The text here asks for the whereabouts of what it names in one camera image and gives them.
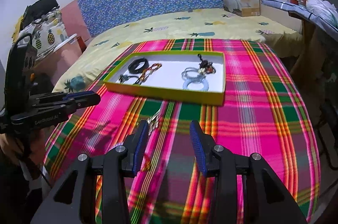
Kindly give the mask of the person hand holding gripper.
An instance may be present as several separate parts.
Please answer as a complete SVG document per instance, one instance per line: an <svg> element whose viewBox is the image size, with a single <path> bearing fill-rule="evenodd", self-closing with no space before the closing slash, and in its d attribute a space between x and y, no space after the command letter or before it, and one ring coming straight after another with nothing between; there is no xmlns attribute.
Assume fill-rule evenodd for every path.
<svg viewBox="0 0 338 224"><path fill-rule="evenodd" d="M15 137L1 134L1 150L14 164L19 165L18 154L23 151L30 151L29 158L38 165L44 161L45 157L45 131L33 133L29 139L25 139L22 143Z"/></svg>

